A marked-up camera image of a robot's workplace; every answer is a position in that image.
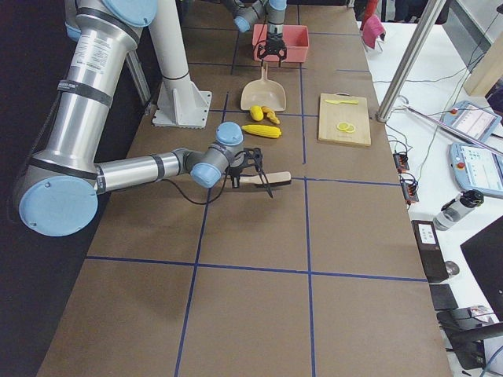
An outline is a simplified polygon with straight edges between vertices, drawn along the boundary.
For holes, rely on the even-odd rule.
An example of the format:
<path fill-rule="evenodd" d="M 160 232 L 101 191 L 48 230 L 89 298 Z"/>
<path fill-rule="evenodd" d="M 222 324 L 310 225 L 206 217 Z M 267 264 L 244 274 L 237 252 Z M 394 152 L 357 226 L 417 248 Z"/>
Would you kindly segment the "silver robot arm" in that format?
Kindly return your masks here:
<path fill-rule="evenodd" d="M 190 78 L 173 1 L 68 1 L 65 25 L 76 48 L 48 122 L 46 147 L 28 157 L 13 193 L 20 220 L 45 236 L 68 236 L 86 227 L 106 192 L 167 181 L 188 174 L 209 189 L 231 180 L 239 185 L 243 169 L 263 168 L 258 148 L 246 148 L 233 122 L 217 127 L 203 152 L 171 152 L 96 163 L 94 158 L 112 106 L 119 76 L 128 65 L 138 90 L 148 90 L 136 49 L 148 29 L 163 76 L 154 123 L 202 128 L 211 93 Z"/>
<path fill-rule="evenodd" d="M 266 21 L 266 39 L 256 46 L 257 57 L 263 62 L 266 57 L 277 58 L 278 66 L 287 58 L 288 50 L 283 39 L 285 0 L 254 1 L 250 6 L 238 0 L 224 0 L 222 4 L 232 14 L 239 32 L 249 31 L 258 21 Z"/>

